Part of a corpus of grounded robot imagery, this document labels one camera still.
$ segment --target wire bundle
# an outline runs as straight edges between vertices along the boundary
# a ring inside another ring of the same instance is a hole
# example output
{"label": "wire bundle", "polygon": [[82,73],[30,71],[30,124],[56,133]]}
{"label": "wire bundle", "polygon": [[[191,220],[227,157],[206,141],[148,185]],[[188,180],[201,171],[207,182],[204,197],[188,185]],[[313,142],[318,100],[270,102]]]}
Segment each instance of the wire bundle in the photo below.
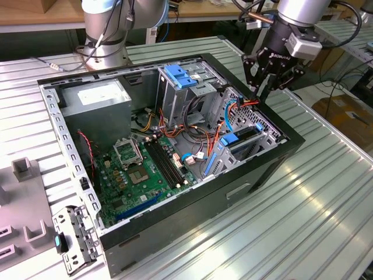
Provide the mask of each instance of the wire bundle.
{"label": "wire bundle", "polygon": [[[244,101],[244,104],[240,107],[242,108],[242,107],[246,107],[246,106],[256,105],[258,103],[259,103],[259,101],[247,100],[247,101]],[[231,99],[231,100],[228,101],[228,103],[226,105],[226,110],[224,112],[224,121],[226,122],[227,128],[230,131],[233,131],[233,128],[232,128],[231,124],[229,123],[229,116],[230,116],[233,108],[238,108],[238,103],[237,103],[236,99]]]}
{"label": "wire bundle", "polygon": [[90,156],[90,159],[91,159],[91,167],[92,167],[92,178],[94,177],[94,165],[93,165],[93,153],[92,153],[92,147],[91,147],[91,143],[90,141],[88,140],[87,136],[82,132],[82,131],[78,131],[78,134],[84,138],[84,140],[86,141],[87,143],[87,146],[88,146],[88,149],[89,149],[89,156]]}
{"label": "wire bundle", "polygon": [[141,132],[145,132],[145,131],[147,131],[150,128],[150,125],[152,124],[152,118],[154,116],[155,115],[153,113],[149,113],[149,120],[147,121],[146,126],[143,129],[140,129]]}

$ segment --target ribbed metal table surface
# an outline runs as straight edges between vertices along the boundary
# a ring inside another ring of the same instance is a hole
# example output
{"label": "ribbed metal table surface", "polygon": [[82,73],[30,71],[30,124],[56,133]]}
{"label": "ribbed metal table surface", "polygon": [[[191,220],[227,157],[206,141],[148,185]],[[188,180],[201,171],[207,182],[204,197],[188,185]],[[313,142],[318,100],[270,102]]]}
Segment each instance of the ribbed metal table surface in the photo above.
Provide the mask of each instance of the ribbed metal table surface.
{"label": "ribbed metal table surface", "polygon": [[[315,26],[317,33],[335,44],[350,38],[355,32],[355,29],[356,26],[347,20],[319,22]],[[363,27],[354,40],[341,48],[356,57],[358,60],[361,60],[361,62],[367,62],[373,60],[373,52],[368,50],[366,47],[367,43],[372,41],[373,27]]]}
{"label": "ribbed metal table surface", "polygon": [[[135,63],[212,53],[244,80],[239,51],[217,37],[129,48]],[[74,55],[50,57],[72,68]],[[0,165],[39,162],[52,213],[79,204],[36,79],[56,73],[32,60],[0,63]],[[116,279],[357,279],[373,259],[373,161],[289,91],[268,105],[306,142],[254,194]],[[54,249],[0,279],[63,279]],[[107,279],[103,258],[74,278]]]}

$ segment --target metal bracket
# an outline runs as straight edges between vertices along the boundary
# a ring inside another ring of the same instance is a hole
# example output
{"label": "metal bracket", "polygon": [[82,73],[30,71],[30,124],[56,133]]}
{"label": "metal bracket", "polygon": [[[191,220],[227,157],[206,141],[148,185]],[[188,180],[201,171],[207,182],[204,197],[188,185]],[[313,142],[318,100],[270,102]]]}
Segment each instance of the metal bracket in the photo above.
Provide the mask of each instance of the metal bracket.
{"label": "metal bracket", "polygon": [[40,220],[40,227],[40,234],[39,230],[31,231],[28,226],[23,227],[24,239],[30,243],[32,248],[37,248],[48,243],[51,238],[50,230],[44,220]]}
{"label": "metal bracket", "polygon": [[[100,242],[87,209],[68,206],[53,216],[53,224],[59,236],[64,236],[67,252],[62,253],[66,271],[72,276],[93,264],[102,254]],[[59,247],[61,239],[56,237]]]}

